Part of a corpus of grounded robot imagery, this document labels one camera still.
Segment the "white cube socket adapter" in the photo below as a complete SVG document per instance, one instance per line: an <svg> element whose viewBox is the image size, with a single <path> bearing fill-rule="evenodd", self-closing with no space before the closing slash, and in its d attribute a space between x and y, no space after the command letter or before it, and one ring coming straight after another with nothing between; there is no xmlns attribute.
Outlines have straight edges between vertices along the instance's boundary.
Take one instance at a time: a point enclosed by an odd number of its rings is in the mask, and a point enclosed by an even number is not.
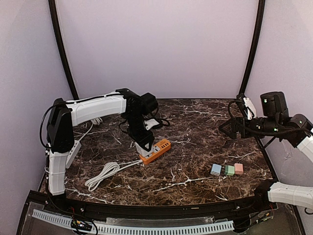
<svg viewBox="0 0 313 235"><path fill-rule="evenodd" d="M151 148L151 150L147 151L147 150L143 149L137 142L135 143L135 146L136 146L136 150L137 150L138 154L140 156L142 156L143 158L148 158L148 157L152 156L152 152L153 152L152 148Z"/></svg>

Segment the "orange power strip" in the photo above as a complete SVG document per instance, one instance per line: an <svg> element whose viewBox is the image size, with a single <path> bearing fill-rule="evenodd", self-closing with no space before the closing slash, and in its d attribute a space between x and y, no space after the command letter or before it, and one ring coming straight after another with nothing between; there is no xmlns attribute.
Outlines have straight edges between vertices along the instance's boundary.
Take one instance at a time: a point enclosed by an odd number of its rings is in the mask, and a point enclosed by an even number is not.
<svg viewBox="0 0 313 235"><path fill-rule="evenodd" d="M148 165L170 149L171 143L167 139L162 139L153 146L152 152L149 155L143 157L140 154L139 157L145 165Z"/></svg>

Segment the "blue plug adapter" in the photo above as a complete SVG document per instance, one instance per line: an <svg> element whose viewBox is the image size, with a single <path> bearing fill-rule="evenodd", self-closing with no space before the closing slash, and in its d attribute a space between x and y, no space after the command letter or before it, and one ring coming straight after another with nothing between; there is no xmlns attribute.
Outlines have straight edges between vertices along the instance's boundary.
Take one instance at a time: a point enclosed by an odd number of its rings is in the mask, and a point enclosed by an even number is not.
<svg viewBox="0 0 313 235"><path fill-rule="evenodd" d="M213 164L212 168L211 168L211 171L210 171L210 174L214 175L214 176L220 176L221 170L222 170L222 166L221 165Z"/></svg>

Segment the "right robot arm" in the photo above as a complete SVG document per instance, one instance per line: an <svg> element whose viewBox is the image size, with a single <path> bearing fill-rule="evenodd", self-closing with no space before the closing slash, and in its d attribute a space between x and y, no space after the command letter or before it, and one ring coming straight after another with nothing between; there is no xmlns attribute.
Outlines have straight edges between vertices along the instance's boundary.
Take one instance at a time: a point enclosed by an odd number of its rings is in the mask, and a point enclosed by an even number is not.
<svg viewBox="0 0 313 235"><path fill-rule="evenodd" d="M232 117L219 126L219 131L235 140L240 133L242 139L250 137L287 140L294 148L313 160L313 124L302 114L284 117ZM270 203L285 203L313 209L313 188L288 185L278 180L264 180L254 191L254 207L259 210Z"/></svg>

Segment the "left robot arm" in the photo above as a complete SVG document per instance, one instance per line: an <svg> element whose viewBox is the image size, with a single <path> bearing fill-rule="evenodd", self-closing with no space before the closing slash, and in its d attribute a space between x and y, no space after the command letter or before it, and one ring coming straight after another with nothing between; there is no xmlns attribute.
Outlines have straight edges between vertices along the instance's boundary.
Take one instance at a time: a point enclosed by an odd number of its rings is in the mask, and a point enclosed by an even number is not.
<svg viewBox="0 0 313 235"><path fill-rule="evenodd" d="M49 151L48 191L53 195L65 193L66 163L74 146L73 128L83 122L104 116L121 114L128 123L127 134L135 141L138 153L146 157L153 151L152 124L145 120L158 108L151 93L137 95L124 88L112 93L86 99L64 101L58 98L48 108L47 143Z"/></svg>

